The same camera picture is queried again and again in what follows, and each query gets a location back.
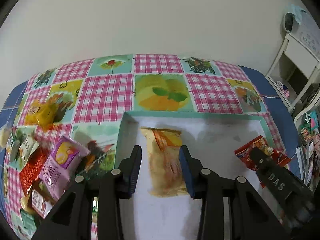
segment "pink snack package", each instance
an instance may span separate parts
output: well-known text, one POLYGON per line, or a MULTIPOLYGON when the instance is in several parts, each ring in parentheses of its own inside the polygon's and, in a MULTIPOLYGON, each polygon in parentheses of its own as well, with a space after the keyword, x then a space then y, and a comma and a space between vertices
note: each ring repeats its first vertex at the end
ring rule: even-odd
POLYGON ((70 177, 89 150, 78 142, 62 136, 44 163, 39 178, 57 201, 63 194, 70 177))

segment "red snack package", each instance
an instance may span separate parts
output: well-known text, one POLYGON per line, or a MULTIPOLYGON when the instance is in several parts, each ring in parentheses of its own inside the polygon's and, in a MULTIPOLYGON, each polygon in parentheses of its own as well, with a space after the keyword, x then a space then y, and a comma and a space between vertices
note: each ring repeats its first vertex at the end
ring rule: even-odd
POLYGON ((255 171, 255 165, 250 158, 250 152, 252 148, 257 147, 262 150, 267 156, 270 156, 277 165, 284 167, 291 159, 279 152, 278 150, 269 147, 267 140, 261 135, 247 143, 246 145, 235 150, 235 155, 251 170, 255 171))
POLYGON ((40 171, 47 159, 46 154, 39 147, 29 158, 26 166, 21 170, 19 177, 25 196, 29 194, 33 182, 38 180, 40 171))

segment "screw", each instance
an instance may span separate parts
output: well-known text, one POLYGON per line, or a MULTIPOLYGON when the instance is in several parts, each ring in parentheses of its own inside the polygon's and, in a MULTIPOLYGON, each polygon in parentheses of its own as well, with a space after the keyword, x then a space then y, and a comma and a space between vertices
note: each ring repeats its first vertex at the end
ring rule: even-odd
POLYGON ((119 169, 113 169, 113 170, 111 171, 111 174, 112 174, 112 175, 118 175, 118 174, 120 174, 120 172, 121 172, 121 170, 119 170, 119 169))
POLYGON ((239 177, 237 178, 237 181, 239 181, 240 183, 245 183, 247 180, 246 180, 245 177, 239 176, 239 177))
POLYGON ((79 175, 79 176, 75 177, 75 182, 76 183, 81 183, 82 181, 84 181, 84 177, 83 176, 79 175))
POLYGON ((201 170, 201 173, 202 173, 203 175, 209 175, 209 174, 211 173, 211 171, 210 171, 209 169, 202 169, 202 170, 201 170))

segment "printed fruit pattern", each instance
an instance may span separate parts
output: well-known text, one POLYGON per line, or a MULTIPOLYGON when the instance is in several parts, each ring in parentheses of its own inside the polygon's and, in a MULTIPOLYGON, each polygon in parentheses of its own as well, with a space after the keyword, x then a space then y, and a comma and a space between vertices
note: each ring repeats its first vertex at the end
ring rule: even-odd
POLYGON ((242 99, 247 106, 252 107, 254 111, 260 112, 261 111, 261 98, 249 89, 243 87, 236 87, 235 92, 239 99, 242 99))
POLYGON ((100 65, 100 67, 103 68, 103 69, 111 69, 111 71, 113 73, 113 68, 119 67, 122 64, 123 64, 122 61, 109 60, 108 62, 102 63, 100 65))
POLYGON ((189 99, 188 88, 175 78, 164 79, 162 75, 145 75, 135 83, 135 97, 145 110, 177 111, 189 99))
POLYGON ((76 152, 76 149, 73 147, 73 145, 69 142, 63 142, 61 143, 57 153, 56 153, 56 161, 58 164, 62 165, 66 163, 66 161, 69 158, 69 155, 76 152))
POLYGON ((55 71, 55 68, 49 69, 46 72, 40 74, 36 79, 36 84, 34 85, 34 88, 41 87, 43 84, 47 85, 54 71, 55 71))
POLYGON ((190 71, 194 73, 205 73, 206 71, 208 71, 209 73, 212 73, 214 75, 216 74, 211 66, 211 63, 205 59, 191 57, 183 58, 183 60, 189 64, 190 71))

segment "green snack package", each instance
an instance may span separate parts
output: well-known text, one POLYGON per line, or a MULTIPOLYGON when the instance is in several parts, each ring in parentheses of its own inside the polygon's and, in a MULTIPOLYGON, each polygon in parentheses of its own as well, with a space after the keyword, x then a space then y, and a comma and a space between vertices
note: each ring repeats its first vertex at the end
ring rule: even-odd
POLYGON ((13 160, 17 157, 19 147, 20 147, 20 141, 11 132, 6 145, 6 150, 7 150, 7 154, 10 157, 10 162, 13 162, 13 160))
POLYGON ((22 208, 20 209, 20 214, 24 228, 35 232, 37 227, 40 225, 40 220, 37 217, 28 214, 22 208))

